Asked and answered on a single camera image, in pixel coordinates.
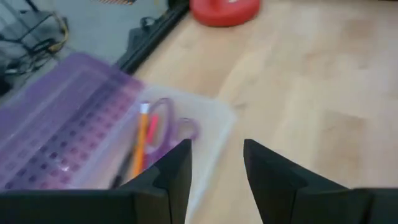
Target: black metal frame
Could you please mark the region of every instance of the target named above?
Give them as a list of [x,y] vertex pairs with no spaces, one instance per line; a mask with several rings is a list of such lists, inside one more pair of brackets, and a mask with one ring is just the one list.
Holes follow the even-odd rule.
[[166,15],[157,19],[156,23],[149,27],[146,40],[131,45],[126,49],[126,53],[116,63],[120,69],[127,74],[133,73],[145,62],[146,58],[155,50],[161,41],[171,32],[172,29],[181,21],[189,10],[189,1],[182,0],[170,6]]

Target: black plastic part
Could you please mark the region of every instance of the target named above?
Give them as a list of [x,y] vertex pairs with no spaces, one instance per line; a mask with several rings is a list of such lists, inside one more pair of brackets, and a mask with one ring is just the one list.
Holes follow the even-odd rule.
[[155,50],[189,10],[186,0],[173,5],[147,30],[133,29],[129,34],[129,46],[116,65],[125,73],[132,74]]
[[244,161],[263,223],[398,223],[398,189],[347,189],[250,139]]
[[184,224],[191,178],[191,141],[184,140],[115,190],[0,194],[0,223]]

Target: scissor handle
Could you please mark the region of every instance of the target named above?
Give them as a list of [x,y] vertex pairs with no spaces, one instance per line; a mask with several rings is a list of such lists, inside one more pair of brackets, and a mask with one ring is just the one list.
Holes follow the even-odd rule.
[[161,98],[157,100],[154,104],[149,108],[149,114],[153,114],[153,112],[160,106],[165,107],[165,125],[163,130],[161,130],[162,137],[161,142],[155,146],[149,146],[151,148],[150,155],[155,157],[154,159],[160,159],[163,156],[163,153],[169,147],[169,139],[172,136],[172,125],[174,124],[174,102],[170,98]]

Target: red object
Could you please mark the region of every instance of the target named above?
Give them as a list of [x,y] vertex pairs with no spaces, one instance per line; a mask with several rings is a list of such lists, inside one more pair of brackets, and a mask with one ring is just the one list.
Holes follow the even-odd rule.
[[154,114],[150,117],[150,125],[148,129],[148,135],[147,135],[147,143],[152,144],[156,132],[156,127],[157,127],[157,121],[159,120],[159,115]]
[[260,10],[260,0],[190,0],[190,8],[204,25],[229,27],[252,19]]

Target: red weight plate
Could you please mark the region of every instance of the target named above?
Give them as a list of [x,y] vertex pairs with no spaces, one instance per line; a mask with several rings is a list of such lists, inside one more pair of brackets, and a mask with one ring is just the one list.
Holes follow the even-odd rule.
[[190,7],[202,24],[229,27],[252,19],[260,9],[260,0],[190,0]]

